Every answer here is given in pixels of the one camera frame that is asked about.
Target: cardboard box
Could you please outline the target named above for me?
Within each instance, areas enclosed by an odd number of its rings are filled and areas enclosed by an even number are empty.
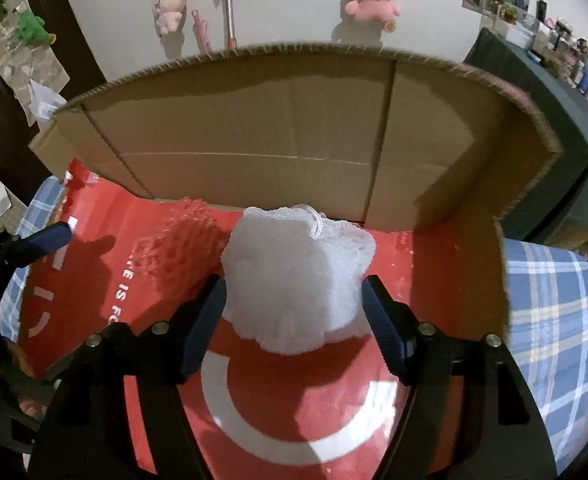
[[[146,198],[265,209],[308,203],[384,231],[449,220],[458,334],[504,334],[498,220],[560,145],[526,98],[481,70],[325,44],[178,60],[70,101],[32,149],[75,157]]]

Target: white mesh sponge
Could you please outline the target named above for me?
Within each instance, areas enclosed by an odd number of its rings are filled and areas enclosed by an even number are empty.
[[[221,257],[223,317],[240,337],[285,355],[371,333],[360,283],[375,252],[370,233],[309,206],[250,207]]]

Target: corrugated cardboard edge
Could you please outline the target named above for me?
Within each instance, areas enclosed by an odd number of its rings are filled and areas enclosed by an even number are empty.
[[[558,157],[530,116],[488,162],[483,177],[470,189],[453,215],[459,245],[461,324],[457,335],[478,339],[492,332],[504,336],[509,324],[509,294],[499,220]]]
[[[556,155],[549,161],[545,168],[540,172],[539,176],[531,181],[521,195],[509,205],[504,211],[503,215],[508,214],[514,206],[539,182],[539,180],[547,173],[551,165],[555,162],[558,156],[562,153],[560,142],[558,141],[554,131],[547,122],[542,112],[529,99],[523,100],[514,95],[509,88],[506,87],[503,81],[497,79],[495,76],[471,65],[457,63],[436,57],[423,56],[414,52],[404,50],[396,50],[390,48],[374,48],[366,46],[343,45],[335,43],[270,43],[262,45],[250,45],[245,48],[237,50],[222,50],[210,54],[199,54],[197,56],[185,57],[161,63],[150,68],[139,70],[130,75],[126,75],[114,81],[107,82],[103,85],[81,94],[70,100],[65,106],[59,108],[56,113],[64,112],[71,108],[82,108],[82,102],[90,97],[104,93],[111,88],[127,85],[136,82],[142,78],[152,75],[158,75],[165,72],[170,72],[177,68],[183,68],[190,65],[204,64],[209,62],[220,62],[229,59],[239,59],[251,56],[272,56],[274,54],[299,54],[299,53],[318,53],[318,54],[338,54],[344,56],[366,56],[366,57],[384,57],[386,59],[407,62],[417,65],[428,65],[432,68],[437,68],[446,72],[451,72],[456,76],[469,78],[479,84],[492,89],[500,94],[511,103],[516,105],[520,110],[525,112],[532,118],[536,129],[544,139],[545,145],[550,152]]]

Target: door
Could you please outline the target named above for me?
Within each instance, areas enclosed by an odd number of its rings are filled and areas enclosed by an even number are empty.
[[[70,100],[105,82],[68,0],[29,0],[34,14],[56,34],[54,54],[69,75],[61,95]],[[0,179],[23,202],[29,203],[50,175],[29,149],[38,126],[28,126],[12,89],[0,77]]]

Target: metal screw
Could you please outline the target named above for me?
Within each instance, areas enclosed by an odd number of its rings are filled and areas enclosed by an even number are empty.
[[[494,348],[498,348],[502,345],[502,339],[496,334],[488,334],[485,341],[489,346],[493,346]]]
[[[87,346],[95,347],[100,345],[102,340],[103,338],[100,336],[100,334],[92,334],[85,340],[85,344]]]
[[[421,323],[418,325],[418,331],[426,336],[432,336],[436,333],[436,327],[432,323]]]
[[[170,330],[170,324],[167,321],[159,321],[152,325],[152,333],[156,335],[167,334],[168,330]]]

